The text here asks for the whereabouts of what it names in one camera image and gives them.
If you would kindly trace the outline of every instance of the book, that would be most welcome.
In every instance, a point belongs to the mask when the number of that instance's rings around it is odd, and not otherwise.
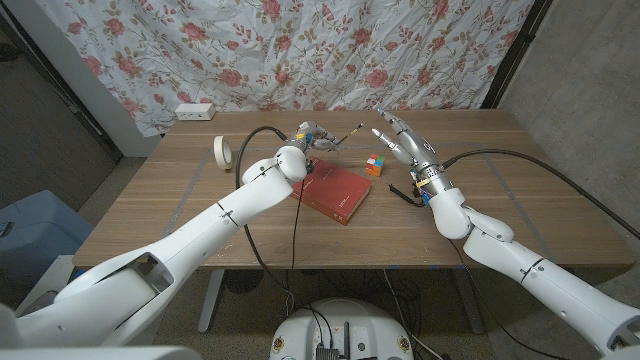
[[[371,181],[330,162],[311,157],[313,173],[304,179],[302,202],[342,225],[347,225],[364,198]],[[293,184],[291,196],[300,197],[302,182]]]

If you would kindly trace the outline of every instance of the floral fabric backdrop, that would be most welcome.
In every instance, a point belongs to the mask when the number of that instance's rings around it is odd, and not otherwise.
[[[145,136],[218,111],[476,108],[533,0],[37,0]]]

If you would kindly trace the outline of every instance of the robotic arm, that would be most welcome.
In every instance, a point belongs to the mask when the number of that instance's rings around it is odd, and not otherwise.
[[[0,346],[128,343],[238,229],[293,192],[291,184],[304,179],[310,169],[309,148],[335,150],[335,137],[312,121],[303,123],[275,157],[244,173],[244,186],[171,235],[92,268],[65,287],[50,306],[18,319],[0,311],[4,338]]]
[[[640,310],[620,303],[543,256],[513,240],[511,228],[464,205],[460,189],[444,173],[434,148],[401,119],[378,109],[400,143],[373,129],[394,157],[410,165],[438,231],[449,239],[468,236],[464,252],[475,261],[519,282],[551,311],[586,338],[602,355],[640,345],[631,326]]]

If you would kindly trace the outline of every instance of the power strip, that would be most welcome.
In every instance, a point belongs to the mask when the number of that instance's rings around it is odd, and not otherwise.
[[[216,109],[213,104],[180,104],[175,112],[178,120],[211,120]]]

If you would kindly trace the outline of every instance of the tape roll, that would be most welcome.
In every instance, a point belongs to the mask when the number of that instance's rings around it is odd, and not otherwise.
[[[233,165],[231,146],[229,146],[224,136],[216,136],[215,139],[213,139],[213,154],[216,157],[216,162],[220,169],[231,169]]]

